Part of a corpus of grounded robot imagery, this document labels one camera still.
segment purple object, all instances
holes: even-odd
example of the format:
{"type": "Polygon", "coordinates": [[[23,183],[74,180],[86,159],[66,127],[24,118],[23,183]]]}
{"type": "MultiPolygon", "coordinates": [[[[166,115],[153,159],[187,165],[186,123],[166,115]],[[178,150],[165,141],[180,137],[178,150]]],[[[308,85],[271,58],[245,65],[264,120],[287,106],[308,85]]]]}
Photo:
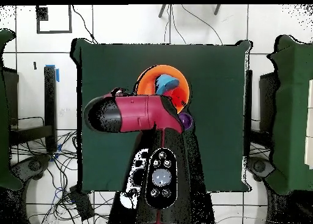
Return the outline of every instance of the purple object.
{"type": "Polygon", "coordinates": [[[179,119],[182,122],[185,130],[188,130],[193,124],[193,118],[188,113],[180,113],[179,119]]]}

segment green panel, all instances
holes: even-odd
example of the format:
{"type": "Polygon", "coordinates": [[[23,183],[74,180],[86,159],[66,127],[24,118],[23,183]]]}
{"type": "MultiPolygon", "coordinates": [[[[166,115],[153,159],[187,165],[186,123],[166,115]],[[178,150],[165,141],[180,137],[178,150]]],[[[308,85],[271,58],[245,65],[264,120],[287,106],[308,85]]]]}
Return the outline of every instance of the green panel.
{"type": "MultiPolygon", "coordinates": [[[[190,112],[196,123],[210,191],[247,191],[241,181],[243,96],[248,41],[238,46],[93,45],[73,42],[82,67],[83,107],[115,87],[133,89],[140,74],[156,64],[181,71],[192,87],[190,112]]],[[[83,122],[83,189],[120,190],[138,133],[95,133],[83,122]]]]}
{"type": "Polygon", "coordinates": [[[9,147],[9,130],[10,119],[9,109],[7,106],[6,86],[2,72],[3,60],[2,54],[7,42],[15,38],[15,33],[8,29],[0,30],[0,187],[18,190],[22,188],[22,183],[15,178],[10,170],[10,147],[9,147]]]}
{"type": "Polygon", "coordinates": [[[292,190],[313,190],[313,170],[304,164],[309,80],[313,79],[313,45],[279,39],[271,55],[281,86],[276,93],[273,127],[273,163],[277,168],[267,182],[280,195],[292,190]]]}

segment power adapter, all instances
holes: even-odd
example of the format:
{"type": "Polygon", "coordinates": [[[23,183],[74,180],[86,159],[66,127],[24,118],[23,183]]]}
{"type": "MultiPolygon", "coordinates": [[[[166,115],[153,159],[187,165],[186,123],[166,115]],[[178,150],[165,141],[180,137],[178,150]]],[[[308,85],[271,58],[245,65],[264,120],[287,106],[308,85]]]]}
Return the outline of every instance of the power adapter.
{"type": "Polygon", "coordinates": [[[88,220],[95,215],[90,199],[87,193],[81,193],[76,190],[76,185],[70,187],[71,201],[76,204],[78,214],[81,216],[81,221],[88,220]]]}

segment red object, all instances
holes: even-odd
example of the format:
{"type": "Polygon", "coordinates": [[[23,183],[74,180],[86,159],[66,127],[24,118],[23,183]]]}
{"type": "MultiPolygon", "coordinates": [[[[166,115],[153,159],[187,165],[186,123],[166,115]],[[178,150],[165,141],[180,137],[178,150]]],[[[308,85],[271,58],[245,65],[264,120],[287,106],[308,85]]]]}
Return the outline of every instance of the red object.
{"type": "Polygon", "coordinates": [[[134,95],[115,98],[122,117],[120,132],[172,128],[183,132],[182,125],[163,106],[160,95],[134,95]]]}
{"type": "Polygon", "coordinates": [[[172,103],[176,108],[186,105],[185,103],[186,93],[182,88],[180,87],[175,88],[171,94],[171,97],[172,97],[172,103]]]}

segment control panel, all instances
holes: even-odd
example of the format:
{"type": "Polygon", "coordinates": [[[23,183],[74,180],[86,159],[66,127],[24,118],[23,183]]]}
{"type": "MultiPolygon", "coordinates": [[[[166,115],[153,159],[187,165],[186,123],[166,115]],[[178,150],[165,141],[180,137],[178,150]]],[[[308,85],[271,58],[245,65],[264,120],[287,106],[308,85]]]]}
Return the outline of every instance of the control panel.
{"type": "Polygon", "coordinates": [[[167,208],[177,199],[177,162],[167,148],[157,149],[150,157],[145,198],[155,209],[167,208]]]}

